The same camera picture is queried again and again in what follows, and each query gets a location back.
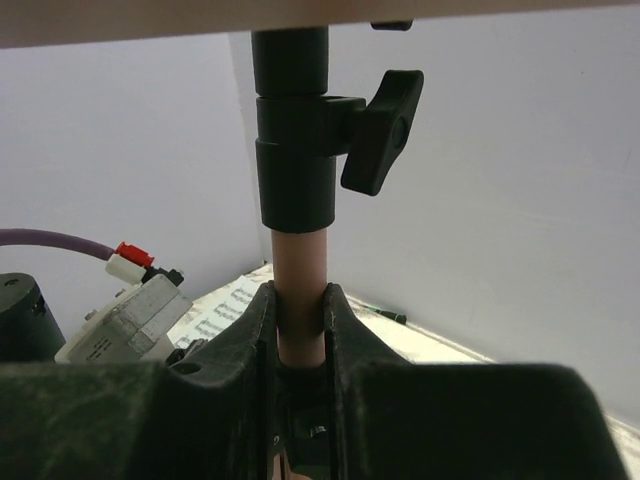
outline paper sheet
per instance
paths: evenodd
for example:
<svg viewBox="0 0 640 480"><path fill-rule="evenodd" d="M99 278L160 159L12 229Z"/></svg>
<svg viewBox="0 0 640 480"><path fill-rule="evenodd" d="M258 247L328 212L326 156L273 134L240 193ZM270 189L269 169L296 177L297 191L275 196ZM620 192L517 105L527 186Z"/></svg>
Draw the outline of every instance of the paper sheet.
<svg viewBox="0 0 640 480"><path fill-rule="evenodd" d="M169 339L177 348L186 348L193 340L210 340L242 315L258 291L259 283L240 277L222 291L200 299L169 332Z"/></svg>

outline copper pipe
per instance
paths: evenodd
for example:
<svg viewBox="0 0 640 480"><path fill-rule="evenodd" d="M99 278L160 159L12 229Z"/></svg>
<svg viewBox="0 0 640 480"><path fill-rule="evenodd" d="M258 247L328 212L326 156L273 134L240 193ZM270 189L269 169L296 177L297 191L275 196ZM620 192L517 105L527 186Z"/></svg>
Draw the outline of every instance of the copper pipe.
<svg viewBox="0 0 640 480"><path fill-rule="evenodd" d="M287 455L286 453L283 453L282 456L278 455L273 460L273 476L271 477L271 480L310 480L310 479L309 477L305 477L304 475L293 473L291 471L291 467L289 466Z"/></svg>
<svg viewBox="0 0 640 480"><path fill-rule="evenodd" d="M278 294L278 351L290 367L324 362L322 299L327 288L327 230L271 232Z"/></svg>

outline white connector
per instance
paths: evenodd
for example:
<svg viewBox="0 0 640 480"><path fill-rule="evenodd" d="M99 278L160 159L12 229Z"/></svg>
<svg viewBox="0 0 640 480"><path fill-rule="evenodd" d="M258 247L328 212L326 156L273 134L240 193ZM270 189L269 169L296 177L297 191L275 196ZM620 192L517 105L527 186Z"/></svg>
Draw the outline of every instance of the white connector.
<svg viewBox="0 0 640 480"><path fill-rule="evenodd" d="M111 255L104 269L109 275L113 275L130 285L141 282L142 277L147 273L143 267L121 257L117 253Z"/></svg>
<svg viewBox="0 0 640 480"><path fill-rule="evenodd" d="M60 349L55 360L58 363L165 360L173 351L167 332L191 307L191 301L167 277L156 275L144 284L129 287L92 315Z"/></svg>

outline white backdrop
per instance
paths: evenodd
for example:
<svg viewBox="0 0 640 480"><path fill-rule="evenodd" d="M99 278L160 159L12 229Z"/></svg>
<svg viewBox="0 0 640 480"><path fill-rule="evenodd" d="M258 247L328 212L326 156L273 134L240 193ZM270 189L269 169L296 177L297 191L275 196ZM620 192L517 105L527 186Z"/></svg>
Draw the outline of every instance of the white backdrop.
<svg viewBox="0 0 640 480"><path fill-rule="evenodd" d="M498 360L574 366L640 425L640 7L336 27L330 43L332 94L425 73L382 193L339 191L331 279ZM248 36L231 47L251 148Z"/></svg>
<svg viewBox="0 0 640 480"><path fill-rule="evenodd" d="M227 35L0 50L0 228L46 228L183 269L199 296L260 265ZM69 336L122 283L82 255L0 248Z"/></svg>

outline table surface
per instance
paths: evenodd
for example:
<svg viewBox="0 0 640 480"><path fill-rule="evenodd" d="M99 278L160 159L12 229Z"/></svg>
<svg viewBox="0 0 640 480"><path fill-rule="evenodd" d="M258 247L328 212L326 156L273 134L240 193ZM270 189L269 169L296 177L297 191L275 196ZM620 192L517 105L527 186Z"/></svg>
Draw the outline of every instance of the table surface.
<svg viewBox="0 0 640 480"><path fill-rule="evenodd" d="M639 0L3 0L0 48L638 3Z"/></svg>

